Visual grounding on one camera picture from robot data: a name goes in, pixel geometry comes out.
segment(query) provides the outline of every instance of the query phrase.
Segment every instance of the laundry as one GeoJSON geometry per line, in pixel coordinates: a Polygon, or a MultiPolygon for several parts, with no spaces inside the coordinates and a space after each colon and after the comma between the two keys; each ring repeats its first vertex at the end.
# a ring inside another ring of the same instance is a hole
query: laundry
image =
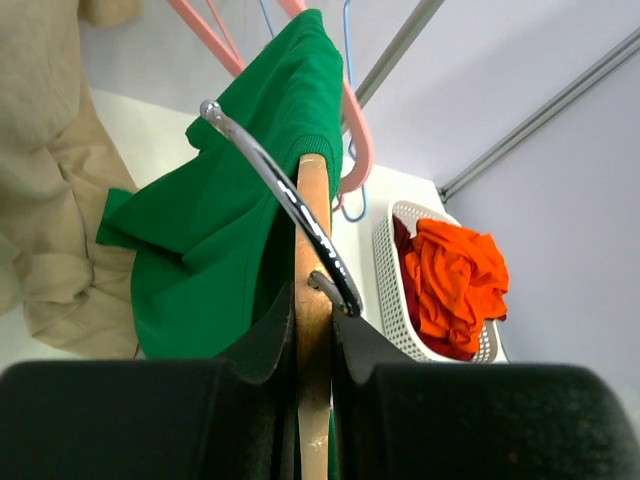
{"type": "MultiPolygon", "coordinates": [[[[78,0],[0,0],[0,314],[24,300],[34,338],[130,358],[133,255],[94,239],[108,188],[135,185],[91,102],[78,8],[78,0]]],[[[82,8],[112,24],[138,14],[140,2],[82,8]]]]}
{"type": "Polygon", "coordinates": [[[505,318],[509,274],[490,235],[423,218],[405,263],[420,302],[420,331],[476,353],[487,319],[505,318]]]}
{"type": "MultiPolygon", "coordinates": [[[[218,101],[295,179],[307,153],[340,183],[342,57],[317,10],[298,15],[218,101]]],[[[149,358],[213,357],[261,318],[293,279],[295,229],[230,142],[203,119],[196,158],[137,194],[109,193],[98,241],[137,250],[136,331],[149,358]]]]}
{"type": "Polygon", "coordinates": [[[462,351],[449,343],[446,338],[436,338],[420,331],[420,302],[416,294],[416,287],[413,279],[409,276],[406,262],[406,255],[413,251],[411,242],[411,234],[398,217],[393,217],[393,236],[400,259],[400,274],[402,276],[402,285],[404,287],[405,299],[407,302],[407,310],[411,325],[422,342],[431,350],[444,357],[454,360],[468,362],[473,358],[473,353],[462,351]]]}

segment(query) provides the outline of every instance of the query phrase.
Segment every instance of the green garment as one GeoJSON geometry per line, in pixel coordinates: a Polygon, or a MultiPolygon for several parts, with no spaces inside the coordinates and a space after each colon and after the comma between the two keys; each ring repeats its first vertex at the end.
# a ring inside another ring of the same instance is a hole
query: green garment
{"type": "MultiPolygon", "coordinates": [[[[333,198],[342,168],[342,75],[320,12],[308,10],[218,101],[294,182],[302,155],[324,156],[333,198]]],[[[97,236],[137,250],[133,313],[149,358],[215,356],[293,279],[294,225],[262,179],[203,119],[187,137],[198,156],[135,195],[111,190],[97,236]]]]}

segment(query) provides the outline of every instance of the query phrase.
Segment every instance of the white wall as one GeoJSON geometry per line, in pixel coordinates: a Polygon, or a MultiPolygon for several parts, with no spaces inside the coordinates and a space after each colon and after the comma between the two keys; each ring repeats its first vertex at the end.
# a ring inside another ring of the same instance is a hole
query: white wall
{"type": "MultiPolygon", "coordinates": [[[[258,0],[215,3],[250,60],[269,39],[258,0]]],[[[283,12],[267,3],[282,27],[283,12]]],[[[356,81],[416,3],[352,0],[356,81]]],[[[322,8],[342,49],[342,0],[308,4],[322,8]]],[[[195,114],[231,79],[164,0],[145,7],[129,25],[82,29],[91,83],[195,114]]],[[[444,183],[638,24],[638,0],[445,0],[365,109],[377,162],[444,183]]]]}
{"type": "Polygon", "coordinates": [[[511,359],[638,390],[639,86],[636,55],[447,205],[508,261],[511,359]]]}

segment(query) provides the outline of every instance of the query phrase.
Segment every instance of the pink hanger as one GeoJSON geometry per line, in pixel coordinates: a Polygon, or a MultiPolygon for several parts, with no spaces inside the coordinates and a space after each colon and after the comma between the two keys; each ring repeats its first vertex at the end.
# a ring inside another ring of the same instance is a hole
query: pink hanger
{"type": "MultiPolygon", "coordinates": [[[[278,0],[278,2],[291,18],[307,9],[304,0],[278,0]]],[[[207,3],[230,47],[225,45],[218,37],[218,34],[204,21],[200,14],[196,12],[189,3],[189,0],[169,0],[169,4],[173,9],[182,17],[196,35],[198,35],[200,40],[211,50],[216,58],[220,60],[220,63],[222,63],[227,71],[234,77],[237,77],[242,70],[244,70],[244,63],[224,28],[212,1],[207,0],[207,3]]],[[[364,184],[371,172],[375,156],[373,138],[369,130],[369,125],[346,76],[343,80],[342,110],[347,126],[353,136],[356,147],[356,158],[353,169],[341,180],[340,194],[353,192],[364,184]]]]}

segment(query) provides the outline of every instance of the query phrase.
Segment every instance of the beige curtain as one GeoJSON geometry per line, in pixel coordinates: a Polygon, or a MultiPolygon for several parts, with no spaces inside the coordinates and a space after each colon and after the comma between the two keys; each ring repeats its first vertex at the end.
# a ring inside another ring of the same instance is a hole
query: beige curtain
{"type": "Polygon", "coordinates": [[[133,357],[133,256],[94,239],[107,190],[135,186],[89,96],[78,12],[112,25],[141,2],[0,0],[0,11],[0,314],[23,300],[34,338],[133,357]]]}

